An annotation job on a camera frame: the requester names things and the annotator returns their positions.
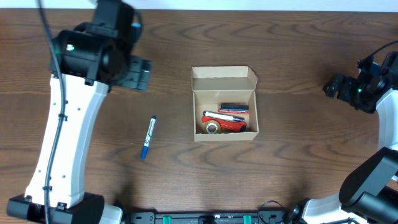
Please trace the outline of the red utility knife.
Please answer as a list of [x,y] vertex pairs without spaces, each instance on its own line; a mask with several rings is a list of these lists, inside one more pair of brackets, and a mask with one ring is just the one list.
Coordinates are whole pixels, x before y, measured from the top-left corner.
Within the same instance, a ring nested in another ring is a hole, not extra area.
[[221,125],[221,132],[227,131],[227,132],[233,132],[233,133],[241,133],[246,130],[246,122],[230,122],[230,121],[225,121],[222,119],[216,119],[216,118],[211,118],[207,116],[203,116],[201,118],[201,121],[203,124],[205,124],[209,120],[215,120],[220,123]]

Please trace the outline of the brown cardboard box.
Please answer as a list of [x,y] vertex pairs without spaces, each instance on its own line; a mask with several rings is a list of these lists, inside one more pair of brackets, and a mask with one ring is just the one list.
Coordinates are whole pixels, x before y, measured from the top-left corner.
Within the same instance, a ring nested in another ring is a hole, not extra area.
[[257,76],[248,66],[193,67],[194,141],[250,141],[259,133]]

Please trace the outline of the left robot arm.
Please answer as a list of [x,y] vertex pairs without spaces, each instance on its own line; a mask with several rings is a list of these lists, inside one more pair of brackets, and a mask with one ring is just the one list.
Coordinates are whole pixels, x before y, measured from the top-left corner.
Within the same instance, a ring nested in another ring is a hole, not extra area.
[[118,0],[98,1],[92,21],[48,37],[50,108],[39,160],[6,213],[36,223],[127,223],[120,205],[85,190],[96,117],[115,86],[146,90],[152,64],[132,54],[142,17]]

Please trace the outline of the black marker pen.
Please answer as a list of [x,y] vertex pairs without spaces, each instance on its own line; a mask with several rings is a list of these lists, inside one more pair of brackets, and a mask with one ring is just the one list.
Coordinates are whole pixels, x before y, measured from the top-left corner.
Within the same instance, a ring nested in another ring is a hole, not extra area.
[[230,121],[230,122],[245,122],[245,119],[239,116],[232,116],[228,114],[221,114],[221,113],[215,113],[211,111],[204,111],[203,112],[204,116],[211,117],[211,118],[216,118],[216,119],[222,119],[225,121]]

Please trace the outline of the yellow tape roll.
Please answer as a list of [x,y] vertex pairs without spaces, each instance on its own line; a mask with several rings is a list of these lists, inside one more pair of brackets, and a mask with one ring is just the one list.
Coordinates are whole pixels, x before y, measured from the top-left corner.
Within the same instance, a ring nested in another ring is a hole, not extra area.
[[221,132],[221,125],[215,120],[209,120],[204,124],[204,130],[208,134],[219,134]]

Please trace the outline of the blue marker pen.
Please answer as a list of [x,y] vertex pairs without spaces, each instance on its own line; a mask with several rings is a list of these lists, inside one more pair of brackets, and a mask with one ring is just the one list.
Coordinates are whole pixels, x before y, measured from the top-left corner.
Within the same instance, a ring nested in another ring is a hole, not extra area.
[[150,119],[149,127],[148,127],[147,134],[146,134],[146,138],[145,138],[144,145],[143,145],[142,152],[141,152],[141,159],[145,159],[146,158],[147,152],[149,150],[149,143],[150,143],[150,140],[152,138],[152,134],[153,134],[153,131],[154,131],[154,128],[155,128],[156,120],[157,120],[157,118],[155,116],[151,117],[151,119]]

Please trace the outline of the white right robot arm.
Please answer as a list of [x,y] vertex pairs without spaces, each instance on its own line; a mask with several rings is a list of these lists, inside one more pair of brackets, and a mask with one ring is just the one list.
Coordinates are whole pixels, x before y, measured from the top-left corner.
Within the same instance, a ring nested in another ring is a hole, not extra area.
[[377,118],[374,154],[343,181],[338,193],[306,199],[284,223],[397,223],[397,52],[381,63],[369,55],[357,62],[355,77],[334,74],[323,86],[330,98]]

